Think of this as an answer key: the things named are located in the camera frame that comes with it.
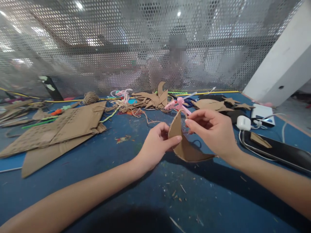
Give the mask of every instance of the white pillar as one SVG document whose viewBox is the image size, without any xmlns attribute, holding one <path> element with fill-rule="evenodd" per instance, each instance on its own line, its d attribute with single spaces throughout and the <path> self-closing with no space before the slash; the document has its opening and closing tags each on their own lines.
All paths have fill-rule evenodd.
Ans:
<svg viewBox="0 0 311 233">
<path fill-rule="evenodd" d="M 311 0 L 305 0 L 243 93 L 258 102 L 279 106 L 310 78 Z"/>
</svg>

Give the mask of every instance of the pink glue gun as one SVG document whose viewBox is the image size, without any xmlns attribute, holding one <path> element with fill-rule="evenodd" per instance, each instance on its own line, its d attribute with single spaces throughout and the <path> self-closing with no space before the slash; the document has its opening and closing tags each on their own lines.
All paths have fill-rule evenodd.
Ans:
<svg viewBox="0 0 311 233">
<path fill-rule="evenodd" d="M 183 105 L 184 103 L 184 99 L 182 97 L 178 97 L 177 100 L 172 100 L 171 102 L 169 102 L 164 109 L 166 110 L 171 110 L 171 109 L 176 109 L 176 110 L 180 110 L 183 109 L 184 113 L 186 112 L 188 115 L 191 114 L 191 112 Z"/>
</svg>

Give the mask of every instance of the left hand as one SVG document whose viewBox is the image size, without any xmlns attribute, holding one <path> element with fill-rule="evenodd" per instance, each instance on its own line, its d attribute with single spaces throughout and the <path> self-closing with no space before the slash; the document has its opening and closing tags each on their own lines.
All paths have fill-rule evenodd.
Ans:
<svg viewBox="0 0 311 233">
<path fill-rule="evenodd" d="M 162 159 L 165 152 L 180 143 L 182 137 L 175 136 L 168 139 L 169 126 L 165 122 L 152 128 L 138 155 L 133 159 L 146 172 L 152 170 Z"/>
</svg>

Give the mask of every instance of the hand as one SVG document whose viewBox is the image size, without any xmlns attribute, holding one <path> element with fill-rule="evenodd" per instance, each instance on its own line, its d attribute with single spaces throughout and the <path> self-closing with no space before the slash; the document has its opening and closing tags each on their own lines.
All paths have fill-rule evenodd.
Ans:
<svg viewBox="0 0 311 233">
<path fill-rule="evenodd" d="M 180 143 L 182 137 L 175 136 L 168 139 L 168 131 L 169 126 L 165 122 L 157 124 L 149 131 L 142 149 L 134 158 L 142 169 L 146 169 L 146 172 L 152 170 L 160 162 L 167 150 Z"/>
<path fill-rule="evenodd" d="M 229 117 L 214 110 L 200 109 L 194 111 L 185 122 L 190 128 L 189 134 L 199 135 L 205 144 L 225 161 L 240 151 Z"/>
</svg>

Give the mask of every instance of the forearm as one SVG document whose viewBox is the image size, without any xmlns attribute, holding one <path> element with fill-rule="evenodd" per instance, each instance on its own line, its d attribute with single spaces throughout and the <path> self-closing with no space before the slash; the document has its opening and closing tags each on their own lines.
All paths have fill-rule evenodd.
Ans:
<svg viewBox="0 0 311 233">
<path fill-rule="evenodd" d="M 311 180 L 242 151 L 232 166 L 311 220 Z"/>
<path fill-rule="evenodd" d="M 77 218 L 141 178 L 146 171 L 130 161 L 63 188 L 0 227 L 1 232 L 60 232 Z"/>
</svg>

